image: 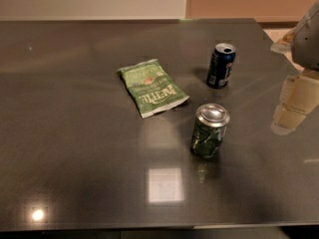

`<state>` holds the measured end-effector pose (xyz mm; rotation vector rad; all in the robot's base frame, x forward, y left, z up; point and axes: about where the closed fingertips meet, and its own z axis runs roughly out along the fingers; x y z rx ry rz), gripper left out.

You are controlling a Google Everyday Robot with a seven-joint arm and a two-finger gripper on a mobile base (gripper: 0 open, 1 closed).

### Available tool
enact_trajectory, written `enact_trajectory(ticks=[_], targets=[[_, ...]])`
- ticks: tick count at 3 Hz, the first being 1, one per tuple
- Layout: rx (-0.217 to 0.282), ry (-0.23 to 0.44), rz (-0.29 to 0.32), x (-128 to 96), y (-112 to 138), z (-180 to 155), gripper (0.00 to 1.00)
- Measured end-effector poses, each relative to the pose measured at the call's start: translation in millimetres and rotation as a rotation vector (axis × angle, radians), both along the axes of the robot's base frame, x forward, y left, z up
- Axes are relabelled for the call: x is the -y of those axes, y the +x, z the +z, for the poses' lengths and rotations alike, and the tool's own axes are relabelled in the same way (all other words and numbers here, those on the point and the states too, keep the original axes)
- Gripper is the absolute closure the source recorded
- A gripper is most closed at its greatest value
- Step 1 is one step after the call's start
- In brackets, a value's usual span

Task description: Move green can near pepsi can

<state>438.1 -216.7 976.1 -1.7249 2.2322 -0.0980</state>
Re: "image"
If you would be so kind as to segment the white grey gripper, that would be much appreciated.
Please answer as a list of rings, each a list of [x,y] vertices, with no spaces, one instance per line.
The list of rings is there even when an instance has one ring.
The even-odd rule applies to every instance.
[[[319,106],[319,1],[270,50],[278,54],[292,50],[293,62],[309,69],[288,76],[283,83],[271,129],[275,134],[286,135]]]

